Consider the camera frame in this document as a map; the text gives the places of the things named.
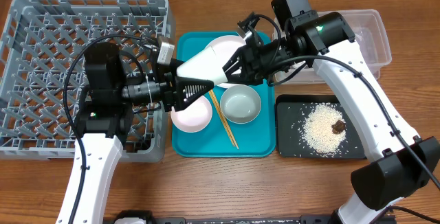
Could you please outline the small pink plate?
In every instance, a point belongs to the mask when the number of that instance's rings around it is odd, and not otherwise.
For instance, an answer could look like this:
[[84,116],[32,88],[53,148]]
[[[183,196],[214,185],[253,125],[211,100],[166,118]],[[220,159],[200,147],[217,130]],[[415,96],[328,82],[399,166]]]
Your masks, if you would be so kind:
[[196,133],[209,125],[212,119],[212,107],[209,100],[201,96],[182,111],[172,109],[170,112],[173,124],[186,133]]

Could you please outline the grey round bowl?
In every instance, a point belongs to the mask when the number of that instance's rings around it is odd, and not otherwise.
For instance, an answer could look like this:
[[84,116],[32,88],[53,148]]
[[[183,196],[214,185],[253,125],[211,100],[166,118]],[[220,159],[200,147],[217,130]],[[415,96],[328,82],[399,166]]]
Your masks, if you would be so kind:
[[256,90],[246,85],[235,85],[221,96],[220,107],[228,121],[247,124],[261,112],[261,98]]

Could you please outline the white rice pile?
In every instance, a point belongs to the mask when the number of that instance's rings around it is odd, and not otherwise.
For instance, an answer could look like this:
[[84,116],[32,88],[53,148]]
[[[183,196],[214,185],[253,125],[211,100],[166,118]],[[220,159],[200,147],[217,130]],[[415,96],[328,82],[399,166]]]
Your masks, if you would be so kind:
[[[341,134],[333,134],[331,126],[338,120],[346,123],[346,130]],[[298,141],[301,149],[306,152],[296,152],[295,155],[317,155],[322,158],[336,158],[346,155],[348,150],[344,145],[347,139],[347,121],[343,117],[339,103],[312,102],[300,105],[299,117],[291,124],[291,130],[299,134]]]

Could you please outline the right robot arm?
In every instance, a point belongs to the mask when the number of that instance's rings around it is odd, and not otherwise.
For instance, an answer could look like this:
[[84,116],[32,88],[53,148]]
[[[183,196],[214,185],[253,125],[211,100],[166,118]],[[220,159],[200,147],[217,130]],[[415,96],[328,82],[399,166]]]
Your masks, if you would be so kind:
[[428,182],[439,162],[439,142],[421,138],[398,113],[372,75],[348,22],[338,12],[320,16],[308,0],[273,0],[276,40],[263,45],[252,13],[238,24],[245,45],[223,66],[225,81],[267,83],[296,63],[312,68],[334,92],[361,140],[369,163],[351,173],[353,196],[331,223],[374,223],[396,202]]

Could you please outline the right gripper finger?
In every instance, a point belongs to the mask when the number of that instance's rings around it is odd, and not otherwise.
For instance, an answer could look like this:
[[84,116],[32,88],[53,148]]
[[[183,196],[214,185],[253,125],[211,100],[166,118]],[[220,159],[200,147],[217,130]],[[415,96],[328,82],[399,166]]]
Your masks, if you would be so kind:
[[244,45],[239,47],[223,66],[226,75],[232,75],[235,71],[241,70],[244,75],[254,74],[252,63],[254,62],[254,46]]
[[228,83],[254,84],[254,72],[248,65],[224,65],[223,72]]

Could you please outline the white plastic cup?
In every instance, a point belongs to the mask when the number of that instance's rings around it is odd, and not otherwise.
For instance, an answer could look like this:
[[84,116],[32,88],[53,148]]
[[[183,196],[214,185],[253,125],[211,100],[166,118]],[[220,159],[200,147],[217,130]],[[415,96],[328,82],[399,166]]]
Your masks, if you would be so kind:
[[210,80],[214,85],[226,83],[227,76],[223,66],[228,59],[217,53],[213,47],[207,47],[177,68],[179,77]]

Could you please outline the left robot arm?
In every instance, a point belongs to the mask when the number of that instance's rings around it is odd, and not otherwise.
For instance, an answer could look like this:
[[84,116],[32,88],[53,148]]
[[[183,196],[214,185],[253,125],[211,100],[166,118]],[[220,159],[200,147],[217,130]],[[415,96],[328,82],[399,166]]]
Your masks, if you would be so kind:
[[59,223],[101,223],[114,170],[122,156],[133,121],[133,106],[157,102],[165,110],[184,110],[196,99],[213,89],[216,81],[193,71],[189,65],[160,52],[155,62],[165,64],[161,77],[128,84],[120,57],[124,52],[107,37],[88,44],[77,56],[84,59],[89,81],[79,97],[76,116],[70,115],[68,102],[63,107],[76,137],[75,161],[65,198],[58,215]]

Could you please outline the brown food scrap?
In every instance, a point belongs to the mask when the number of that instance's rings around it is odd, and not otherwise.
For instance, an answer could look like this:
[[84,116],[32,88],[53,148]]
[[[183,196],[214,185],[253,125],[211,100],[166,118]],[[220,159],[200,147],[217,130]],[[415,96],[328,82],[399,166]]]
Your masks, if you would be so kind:
[[341,134],[346,130],[346,123],[342,120],[338,120],[335,124],[331,126],[333,134]]

